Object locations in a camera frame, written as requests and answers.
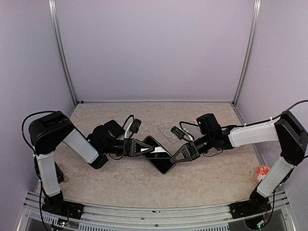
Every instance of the lavender wall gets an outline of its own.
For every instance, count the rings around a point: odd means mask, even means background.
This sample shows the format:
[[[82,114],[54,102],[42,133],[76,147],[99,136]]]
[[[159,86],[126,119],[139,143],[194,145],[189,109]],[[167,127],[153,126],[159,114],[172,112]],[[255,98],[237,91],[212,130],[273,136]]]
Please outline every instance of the lavender wall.
[[[231,102],[253,6],[253,0],[57,1],[78,98]]]
[[[246,122],[281,113],[308,98],[308,1],[263,0],[254,50],[239,110]],[[308,129],[308,104],[292,113]],[[279,144],[258,149],[268,165],[280,154]],[[285,190],[300,231],[308,225],[308,160],[295,168]]]
[[[38,183],[21,123],[40,110],[73,104],[56,49],[48,1],[0,0],[0,230],[13,230],[28,190]]]

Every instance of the speckled tabletop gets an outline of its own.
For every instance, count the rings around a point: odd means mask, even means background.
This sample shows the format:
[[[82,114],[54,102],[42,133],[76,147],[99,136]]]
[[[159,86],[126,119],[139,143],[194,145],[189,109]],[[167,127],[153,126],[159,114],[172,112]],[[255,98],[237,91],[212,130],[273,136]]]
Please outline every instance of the speckled tabletop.
[[[84,135],[114,119],[123,124],[134,114],[142,121],[137,139],[156,138],[172,154],[185,142],[171,144],[157,125],[195,121],[214,113],[224,126],[239,123],[227,103],[94,103],[79,104],[71,119]],[[162,175],[142,156],[109,158],[95,170],[81,157],[61,144],[55,160],[65,175],[61,183],[64,198],[84,203],[130,207],[184,207],[211,205],[247,199],[257,185],[254,180],[258,161],[251,145],[224,151],[215,157],[201,156],[195,161],[177,164]]]

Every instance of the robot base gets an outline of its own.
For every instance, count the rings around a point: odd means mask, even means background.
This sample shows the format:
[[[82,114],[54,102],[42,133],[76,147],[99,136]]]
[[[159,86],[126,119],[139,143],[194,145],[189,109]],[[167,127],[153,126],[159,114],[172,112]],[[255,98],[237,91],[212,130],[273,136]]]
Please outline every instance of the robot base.
[[[271,210],[269,201],[264,202],[264,204],[255,209],[252,209],[251,200],[235,202],[230,204],[230,210],[233,219],[260,214],[265,212],[265,209],[268,211]]]
[[[48,204],[43,204],[42,210],[55,215],[59,215],[61,217],[65,218],[69,217],[80,220],[83,212],[83,207],[84,207],[83,204],[69,202],[69,201],[62,201],[61,204],[57,207]]]

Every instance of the black cable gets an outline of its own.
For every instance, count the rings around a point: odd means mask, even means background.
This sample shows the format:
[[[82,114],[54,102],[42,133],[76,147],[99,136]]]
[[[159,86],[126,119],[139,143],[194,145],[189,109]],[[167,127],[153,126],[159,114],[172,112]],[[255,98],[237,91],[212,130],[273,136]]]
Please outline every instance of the black cable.
[[[119,156],[120,158],[118,158],[118,159],[117,159],[117,158],[114,158],[114,157],[112,157],[111,154],[109,153],[109,157],[110,157],[111,159],[120,160],[120,159],[123,158],[123,155],[116,154],[116,156]]]
[[[269,222],[270,222],[270,220],[271,220],[271,218],[272,218],[272,216],[273,216],[273,213],[274,213],[274,207],[275,207],[275,193],[276,193],[276,189],[273,191],[273,207],[272,207],[272,209],[271,209],[271,213],[270,213],[269,219],[266,221],[266,223],[265,223],[263,226],[257,227],[256,229],[250,229],[250,228],[249,228],[250,230],[260,230],[260,229],[264,228],[265,226],[267,226],[267,225],[269,224]]]
[[[275,116],[272,118],[272,120],[278,119],[279,117],[281,117],[283,114],[287,113],[288,111],[290,111],[292,108],[294,108],[296,105],[299,105],[301,103],[308,103],[308,100],[302,100],[302,101],[298,101],[296,103],[294,103],[291,107],[289,107],[287,110],[283,111],[282,113],[280,113],[279,115]],[[262,121],[258,121],[258,122],[254,122],[251,124],[246,124],[246,125],[229,125],[229,126],[234,126],[235,128],[243,128],[245,126],[251,126],[251,125],[256,125],[256,124],[261,124],[261,123],[265,123],[265,122],[269,122],[271,121],[271,119],[266,119],[266,120],[262,120]]]
[[[134,134],[135,134],[135,133],[132,132],[128,138],[129,138],[129,139],[132,138]]]
[[[219,149],[216,149],[217,151],[221,151],[220,153],[216,153],[214,155],[205,155],[206,153],[203,153],[202,155],[205,156],[205,157],[213,157],[213,156],[216,156],[216,155],[219,155],[219,154],[222,154],[223,153],[223,149],[219,150]]]
[[[127,123],[127,121],[128,121],[130,118],[133,118],[133,122],[134,122],[134,120],[135,120],[134,115],[133,115],[133,114],[129,115],[129,116],[126,118],[126,120],[125,120],[125,122],[124,122],[124,124],[123,124],[123,126],[122,126],[122,129],[124,128],[125,124]],[[118,133],[118,135],[117,135],[115,138],[117,139],[117,138],[120,136],[120,134],[121,134],[121,131]]]
[[[40,192],[39,192],[39,213],[40,213],[40,218],[42,220],[43,226],[44,228],[49,231],[49,229],[47,228],[45,222],[44,222],[44,218],[43,218],[43,213],[42,213],[42,207],[41,207],[41,199],[42,199],[42,192],[43,192],[43,183],[42,181],[40,181]]]
[[[273,216],[274,207],[275,207],[275,193],[276,193],[276,189],[273,191],[273,207],[272,207],[272,209],[271,209],[270,217],[269,217],[269,219],[266,221],[266,223],[265,223],[263,226],[261,226],[261,229],[268,225],[268,223],[270,222],[271,217]]]
[[[179,124],[180,124],[180,127],[182,127],[182,124],[189,124],[189,125],[192,125],[192,126],[195,126],[195,127],[198,127],[198,126],[199,126],[199,125],[197,125],[197,124],[192,124],[192,123],[185,122],[185,121],[180,121]]]
[[[182,139],[185,140],[186,142],[190,142],[190,140],[186,139],[185,137],[183,137]]]
[[[189,125],[192,125],[192,126],[195,126],[195,127],[198,127],[199,125],[192,124],[192,123],[185,122],[185,121],[179,122],[179,125],[180,125],[180,128],[182,129],[182,131],[184,131],[187,135],[190,135],[192,137],[192,140],[194,141],[194,139],[195,139],[194,136],[192,134],[190,134],[189,132],[185,131],[184,128],[182,127],[182,124],[189,124]]]
[[[35,115],[40,115],[40,114],[45,114],[45,113],[57,113],[59,115],[62,115],[65,117],[65,119],[67,119],[69,122],[72,123],[72,121],[64,114],[62,114],[61,112],[59,111],[40,111],[40,112],[35,112],[35,113],[32,113],[30,115],[28,115],[22,122],[21,124],[21,134],[24,138],[24,141],[26,142],[26,144],[35,152],[34,148],[30,145],[30,143],[27,141],[26,137],[25,137],[25,133],[24,133],[24,126],[25,126],[25,122],[30,118],[30,117],[33,117]],[[86,137],[74,126],[74,129],[76,129],[81,135],[83,138],[86,139]]]

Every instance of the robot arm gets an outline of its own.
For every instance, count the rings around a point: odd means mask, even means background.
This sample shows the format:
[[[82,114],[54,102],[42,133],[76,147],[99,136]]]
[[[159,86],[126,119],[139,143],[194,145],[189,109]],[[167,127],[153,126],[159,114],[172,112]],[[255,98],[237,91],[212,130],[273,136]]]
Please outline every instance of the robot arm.
[[[35,150],[35,169],[42,182],[46,195],[42,210],[80,219],[83,205],[64,201],[59,183],[63,181],[60,168],[54,161],[54,151],[63,142],[75,151],[92,168],[100,169],[108,162],[106,153],[124,156],[139,156],[152,152],[154,148],[139,140],[127,137],[137,133],[141,121],[135,119],[130,124],[124,140],[117,140],[109,134],[106,126],[101,125],[86,138],[61,112],[54,112],[34,120],[29,125],[31,144]]]
[[[305,158],[308,133],[291,112],[280,118],[250,126],[227,126],[222,130],[213,114],[197,118],[204,135],[184,144],[171,158],[171,162],[192,161],[211,148],[227,150],[252,143],[278,141],[281,155],[268,175],[257,185],[248,201],[230,205],[233,218],[240,218],[269,210],[268,196],[292,173]]]

